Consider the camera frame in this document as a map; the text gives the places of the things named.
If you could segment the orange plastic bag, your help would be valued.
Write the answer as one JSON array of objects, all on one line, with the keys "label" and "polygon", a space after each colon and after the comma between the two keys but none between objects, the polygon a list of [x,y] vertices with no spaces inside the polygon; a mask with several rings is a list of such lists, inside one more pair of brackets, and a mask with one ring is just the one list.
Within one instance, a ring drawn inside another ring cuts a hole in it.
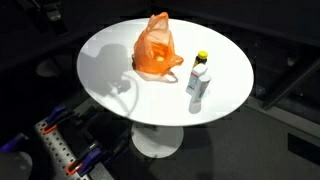
[{"label": "orange plastic bag", "polygon": [[152,15],[134,44],[135,68],[144,73],[164,75],[183,62],[175,52],[168,13]]}]

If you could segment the yellow capped dark bottle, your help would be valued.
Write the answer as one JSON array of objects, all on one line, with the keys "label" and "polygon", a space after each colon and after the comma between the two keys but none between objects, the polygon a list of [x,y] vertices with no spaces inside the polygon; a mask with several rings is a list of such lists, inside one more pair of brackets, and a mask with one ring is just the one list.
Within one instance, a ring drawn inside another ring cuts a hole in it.
[{"label": "yellow capped dark bottle", "polygon": [[197,66],[198,64],[205,64],[207,62],[208,52],[207,51],[199,51],[195,61],[194,66]]}]

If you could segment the white blue box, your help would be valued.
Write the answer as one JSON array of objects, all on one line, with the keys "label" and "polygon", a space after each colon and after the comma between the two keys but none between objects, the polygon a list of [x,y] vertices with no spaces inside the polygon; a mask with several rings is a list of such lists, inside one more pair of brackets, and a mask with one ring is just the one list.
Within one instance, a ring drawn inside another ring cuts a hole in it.
[{"label": "white blue box", "polygon": [[193,94],[193,91],[195,89],[195,86],[197,84],[199,77],[204,75],[206,72],[207,72],[207,66],[202,63],[200,63],[192,68],[192,71],[190,73],[190,78],[188,81],[188,85],[186,88],[186,92],[189,95]]}]

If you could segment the white deodorant stick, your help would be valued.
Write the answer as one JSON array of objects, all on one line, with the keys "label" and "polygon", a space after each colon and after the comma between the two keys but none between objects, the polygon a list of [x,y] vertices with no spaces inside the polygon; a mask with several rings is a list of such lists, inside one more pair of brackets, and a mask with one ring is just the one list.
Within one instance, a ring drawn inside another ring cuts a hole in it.
[{"label": "white deodorant stick", "polygon": [[212,77],[208,74],[204,74],[199,77],[195,89],[193,91],[193,95],[191,101],[193,103],[198,103],[202,100],[202,97],[211,81]]}]

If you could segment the blue orange clamp lower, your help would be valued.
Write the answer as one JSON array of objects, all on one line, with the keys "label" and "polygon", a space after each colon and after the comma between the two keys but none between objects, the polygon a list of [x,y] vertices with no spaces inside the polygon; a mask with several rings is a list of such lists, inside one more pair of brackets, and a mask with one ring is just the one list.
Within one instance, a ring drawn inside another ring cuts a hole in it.
[{"label": "blue orange clamp lower", "polygon": [[101,147],[91,148],[86,150],[85,154],[80,156],[78,159],[71,162],[66,168],[65,172],[67,175],[74,175],[77,173],[80,177],[89,173],[95,166],[95,164],[103,156]]}]

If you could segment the blue orange clamp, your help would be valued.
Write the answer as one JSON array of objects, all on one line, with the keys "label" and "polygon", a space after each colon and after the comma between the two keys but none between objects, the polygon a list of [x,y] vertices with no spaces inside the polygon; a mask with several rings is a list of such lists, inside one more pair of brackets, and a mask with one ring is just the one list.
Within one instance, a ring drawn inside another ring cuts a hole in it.
[{"label": "blue orange clamp", "polygon": [[46,119],[47,125],[41,129],[43,134],[49,134],[57,128],[57,125],[65,120],[70,119],[74,115],[73,111],[67,109],[66,106],[60,105],[55,107]]},{"label": "blue orange clamp", "polygon": [[101,147],[91,148],[86,150],[85,154],[80,156],[78,159],[71,162],[66,168],[65,172],[67,175],[74,175],[77,173],[80,177],[89,173],[95,166],[95,164],[103,156]]}]

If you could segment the blue orange clamp upper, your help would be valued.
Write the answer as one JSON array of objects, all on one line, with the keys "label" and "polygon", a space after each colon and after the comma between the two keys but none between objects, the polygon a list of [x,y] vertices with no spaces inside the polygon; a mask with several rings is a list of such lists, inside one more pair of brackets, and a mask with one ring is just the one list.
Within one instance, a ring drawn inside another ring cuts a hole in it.
[{"label": "blue orange clamp upper", "polygon": [[60,105],[55,107],[46,119],[47,125],[41,129],[43,134],[49,134],[57,128],[57,125],[65,120],[70,119],[74,115],[73,111],[67,109],[66,106]]}]

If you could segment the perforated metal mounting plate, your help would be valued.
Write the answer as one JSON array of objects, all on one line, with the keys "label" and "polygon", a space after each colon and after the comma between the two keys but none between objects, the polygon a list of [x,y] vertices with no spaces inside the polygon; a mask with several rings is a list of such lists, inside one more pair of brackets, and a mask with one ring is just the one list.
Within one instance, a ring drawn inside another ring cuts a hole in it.
[{"label": "perforated metal mounting plate", "polygon": [[42,131],[46,125],[46,120],[43,119],[34,125],[34,129],[49,154],[50,164],[53,167],[52,180],[115,180],[101,163],[98,163],[90,173],[83,176],[77,172],[69,175],[66,172],[66,167],[76,160],[76,156],[58,130],[53,130],[49,134]]}]

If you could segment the white round pedestal table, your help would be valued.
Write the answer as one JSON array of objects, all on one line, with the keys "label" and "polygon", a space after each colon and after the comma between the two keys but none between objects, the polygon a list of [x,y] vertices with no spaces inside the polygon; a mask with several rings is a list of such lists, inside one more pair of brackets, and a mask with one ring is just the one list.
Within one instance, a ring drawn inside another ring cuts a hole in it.
[{"label": "white round pedestal table", "polygon": [[[238,109],[254,82],[245,53],[222,34],[188,21],[171,19],[175,51],[184,58],[172,76],[153,81],[132,66],[133,46],[147,26],[146,18],[111,25],[82,46],[77,74],[86,92],[101,106],[133,122],[135,147],[151,158],[163,158],[180,147],[185,126],[205,124]],[[200,103],[191,102],[187,85],[200,50],[208,52],[212,77]]]}]

